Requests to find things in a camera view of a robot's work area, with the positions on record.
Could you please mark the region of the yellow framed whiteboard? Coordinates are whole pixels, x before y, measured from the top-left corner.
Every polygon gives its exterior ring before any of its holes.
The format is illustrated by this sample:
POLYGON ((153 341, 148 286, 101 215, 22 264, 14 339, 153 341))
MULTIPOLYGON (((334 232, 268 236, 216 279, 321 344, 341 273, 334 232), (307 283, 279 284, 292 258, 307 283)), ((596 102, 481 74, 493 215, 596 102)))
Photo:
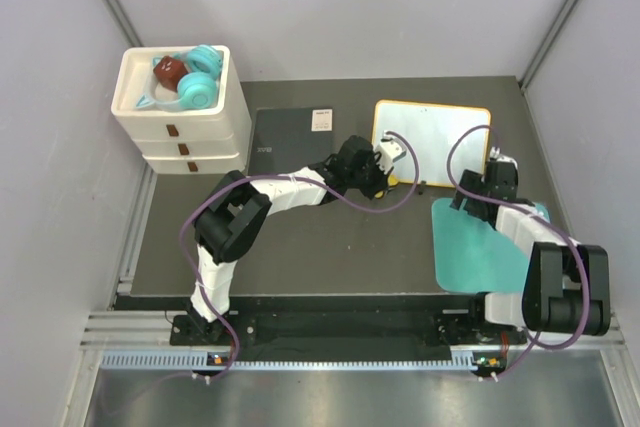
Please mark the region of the yellow framed whiteboard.
POLYGON ((449 177, 459 180, 463 171, 484 170, 489 150, 489 131, 475 126, 491 123, 489 110, 397 100, 380 100, 374 109, 372 142, 388 130, 399 133, 414 149, 419 180, 428 186, 449 187, 449 177))

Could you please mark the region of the yellow heart eraser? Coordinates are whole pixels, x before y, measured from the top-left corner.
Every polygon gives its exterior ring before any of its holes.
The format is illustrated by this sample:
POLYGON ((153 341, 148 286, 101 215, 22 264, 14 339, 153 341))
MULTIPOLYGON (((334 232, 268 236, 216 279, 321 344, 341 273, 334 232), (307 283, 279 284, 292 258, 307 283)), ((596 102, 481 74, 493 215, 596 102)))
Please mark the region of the yellow heart eraser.
POLYGON ((390 174, 389 177, 387 178, 387 186, 383 190, 376 193, 375 198, 376 199, 384 198, 387 194, 395 190, 399 184, 400 182, 398 181, 397 177, 393 174, 390 174))

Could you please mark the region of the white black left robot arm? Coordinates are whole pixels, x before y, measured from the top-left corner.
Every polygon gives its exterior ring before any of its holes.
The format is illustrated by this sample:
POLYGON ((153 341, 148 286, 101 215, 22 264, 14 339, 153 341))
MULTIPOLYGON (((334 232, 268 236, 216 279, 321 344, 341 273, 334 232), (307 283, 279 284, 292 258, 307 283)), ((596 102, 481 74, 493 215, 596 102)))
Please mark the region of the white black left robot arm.
POLYGON ((328 204, 349 190, 368 199, 386 194, 395 163, 406 150, 392 137, 372 145, 351 136, 337 153, 291 174, 225 175, 209 204, 193 219, 198 257, 188 315, 205 343, 226 334, 230 286, 238 260, 246 255, 268 216, 297 207, 328 204))

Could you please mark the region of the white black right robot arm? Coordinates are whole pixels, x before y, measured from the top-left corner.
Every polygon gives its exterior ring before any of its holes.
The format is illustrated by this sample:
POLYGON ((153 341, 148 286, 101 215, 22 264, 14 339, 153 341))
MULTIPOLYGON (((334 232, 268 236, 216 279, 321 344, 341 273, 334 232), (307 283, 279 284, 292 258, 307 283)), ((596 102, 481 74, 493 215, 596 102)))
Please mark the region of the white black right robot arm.
POLYGON ((531 331, 602 336, 611 323, 609 258, 598 245, 580 243, 550 224, 536 206, 517 196, 518 169, 504 156, 482 173, 463 171, 450 204, 488 223, 527 258, 520 294, 482 292, 466 327, 487 343, 504 325, 531 331))

